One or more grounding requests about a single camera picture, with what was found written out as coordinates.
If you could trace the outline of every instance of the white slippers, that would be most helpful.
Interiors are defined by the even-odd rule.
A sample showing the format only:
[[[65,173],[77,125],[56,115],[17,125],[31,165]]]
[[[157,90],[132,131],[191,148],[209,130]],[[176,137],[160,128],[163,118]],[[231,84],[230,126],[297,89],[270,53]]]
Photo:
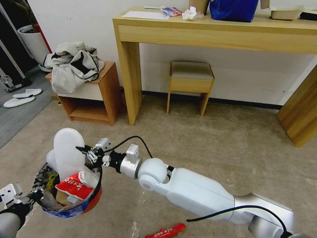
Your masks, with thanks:
[[[42,89],[26,89],[25,93],[14,94],[14,98],[28,98],[29,96],[35,96],[42,92]]]
[[[35,100],[35,95],[38,95],[41,92],[42,89],[26,89],[25,93],[14,94],[12,99],[3,104],[3,107],[11,108],[32,102]]]
[[[32,102],[35,100],[35,97],[29,97],[29,98],[25,98],[25,99],[16,99],[16,98],[12,98],[9,101],[6,101],[3,106],[6,108],[11,108],[11,107],[16,107],[16,106],[20,106],[23,104],[26,104],[28,102]]]

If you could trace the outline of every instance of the red wrapper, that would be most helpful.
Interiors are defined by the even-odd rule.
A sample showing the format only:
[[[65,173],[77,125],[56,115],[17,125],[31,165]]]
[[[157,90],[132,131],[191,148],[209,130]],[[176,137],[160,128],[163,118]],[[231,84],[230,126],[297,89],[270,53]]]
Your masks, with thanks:
[[[74,196],[80,200],[85,200],[94,188],[87,187],[81,183],[78,178],[78,173],[68,177],[63,182],[55,186],[59,191]]]
[[[153,235],[147,235],[145,238],[169,238],[177,235],[181,230],[185,229],[186,225],[184,223],[179,223],[175,227],[170,229],[161,229],[159,232]]]

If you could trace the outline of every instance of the red stick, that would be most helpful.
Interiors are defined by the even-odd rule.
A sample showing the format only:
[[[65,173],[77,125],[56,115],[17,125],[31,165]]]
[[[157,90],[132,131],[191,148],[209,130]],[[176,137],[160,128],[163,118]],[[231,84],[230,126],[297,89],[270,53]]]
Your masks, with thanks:
[[[42,38],[43,38],[43,40],[44,40],[44,42],[45,42],[45,44],[46,44],[47,49],[49,50],[50,53],[52,53],[51,48],[50,48],[49,44],[47,43],[47,41],[46,41],[46,39],[45,39],[45,36],[44,36],[44,34],[43,34],[43,32],[42,32],[42,30],[41,30],[41,28],[40,28],[40,25],[39,25],[39,24],[35,24],[34,26],[35,26],[35,27],[39,30],[39,32],[41,33]]]
[[[186,225],[184,223],[177,224],[174,228],[161,229],[159,232],[153,235],[147,235],[145,238],[170,238],[177,235],[181,230],[185,229]]]

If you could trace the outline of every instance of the tissue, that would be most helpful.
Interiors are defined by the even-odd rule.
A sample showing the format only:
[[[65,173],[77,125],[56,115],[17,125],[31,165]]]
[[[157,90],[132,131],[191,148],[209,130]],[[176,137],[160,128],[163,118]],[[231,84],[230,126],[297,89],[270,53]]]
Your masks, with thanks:
[[[195,16],[197,16],[196,8],[191,6],[190,9],[186,10],[184,13],[182,13],[184,20],[193,20]]]

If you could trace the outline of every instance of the robotic arm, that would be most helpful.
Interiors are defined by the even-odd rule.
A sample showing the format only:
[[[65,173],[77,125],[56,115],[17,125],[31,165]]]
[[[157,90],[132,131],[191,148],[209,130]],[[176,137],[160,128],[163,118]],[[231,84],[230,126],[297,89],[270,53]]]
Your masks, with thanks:
[[[225,219],[234,224],[248,224],[255,238],[294,237],[294,213],[290,208],[255,193],[233,196],[220,183],[188,169],[166,165],[158,158],[142,162],[137,145],[132,144],[126,153],[121,154],[114,151],[121,144],[107,150],[109,144],[109,139],[102,138],[94,147],[77,149],[86,154],[94,166],[113,167],[118,173],[137,180],[143,189],[163,195],[171,203],[201,216],[187,221]],[[0,212],[1,238],[14,238],[33,203],[43,196],[42,191],[33,191],[23,197],[23,202],[15,198],[22,193],[21,189],[11,185],[11,189],[0,190],[5,208],[8,205],[16,207],[13,210],[8,206]],[[11,199],[4,199],[3,194],[8,190],[15,192]]]
[[[231,209],[208,219],[248,224],[249,231],[255,238],[284,238],[293,233],[293,211],[276,201],[255,193],[233,196],[217,181],[188,169],[166,165],[158,158],[142,162],[137,145],[132,144],[126,155],[113,150],[107,154],[110,150],[103,149],[103,140],[108,141],[102,139],[92,150],[97,157],[102,158],[104,166],[114,167],[117,172],[137,179],[143,189],[157,192],[179,207],[201,217]]]

